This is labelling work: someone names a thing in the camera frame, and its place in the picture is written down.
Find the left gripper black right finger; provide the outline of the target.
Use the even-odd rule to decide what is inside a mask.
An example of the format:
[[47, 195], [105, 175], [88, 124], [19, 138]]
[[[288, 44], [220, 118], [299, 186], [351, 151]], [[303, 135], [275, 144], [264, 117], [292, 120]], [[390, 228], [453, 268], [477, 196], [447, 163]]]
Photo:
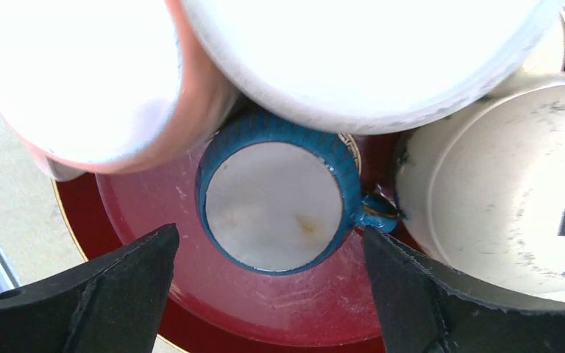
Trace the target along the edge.
[[565, 352], [565, 303], [457, 271], [368, 227], [363, 252], [387, 352]]

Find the blue ribbed mug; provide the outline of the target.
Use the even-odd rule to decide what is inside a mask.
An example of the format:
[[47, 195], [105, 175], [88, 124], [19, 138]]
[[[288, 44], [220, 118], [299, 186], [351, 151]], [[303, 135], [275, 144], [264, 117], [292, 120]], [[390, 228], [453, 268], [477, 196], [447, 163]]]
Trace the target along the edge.
[[354, 228], [388, 233], [398, 218], [387, 200], [361, 190], [360, 161], [340, 135], [263, 111], [239, 116], [211, 140], [195, 199], [218, 251], [268, 275], [306, 271]]

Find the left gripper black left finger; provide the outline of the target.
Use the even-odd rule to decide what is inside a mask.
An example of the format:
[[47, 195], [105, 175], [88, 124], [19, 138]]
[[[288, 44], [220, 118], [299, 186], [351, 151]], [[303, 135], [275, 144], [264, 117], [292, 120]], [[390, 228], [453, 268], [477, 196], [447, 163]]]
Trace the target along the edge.
[[0, 352], [150, 352], [180, 235], [166, 224], [115, 251], [0, 293]]

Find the tall white floral mug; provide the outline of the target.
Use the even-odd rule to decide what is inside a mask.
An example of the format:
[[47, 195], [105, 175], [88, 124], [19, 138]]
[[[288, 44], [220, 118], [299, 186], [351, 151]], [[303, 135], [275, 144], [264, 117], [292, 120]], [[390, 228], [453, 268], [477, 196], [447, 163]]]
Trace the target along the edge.
[[516, 71], [562, 1], [184, 1], [202, 46], [261, 107], [379, 135], [452, 114]]

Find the cream round speckled mug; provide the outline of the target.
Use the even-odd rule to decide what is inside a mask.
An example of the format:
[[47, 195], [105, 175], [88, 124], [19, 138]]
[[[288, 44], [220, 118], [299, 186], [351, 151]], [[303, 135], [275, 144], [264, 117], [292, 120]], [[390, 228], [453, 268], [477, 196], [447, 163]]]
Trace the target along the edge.
[[565, 73], [530, 76], [412, 131], [394, 191], [434, 260], [565, 302]]

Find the pale pink gradient mug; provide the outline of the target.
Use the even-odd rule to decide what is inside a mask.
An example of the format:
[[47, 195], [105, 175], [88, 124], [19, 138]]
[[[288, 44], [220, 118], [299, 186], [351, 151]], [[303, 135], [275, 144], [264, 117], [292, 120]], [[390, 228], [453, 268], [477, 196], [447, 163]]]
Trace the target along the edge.
[[0, 114], [58, 181], [161, 165], [238, 96], [180, 1], [0, 1]]

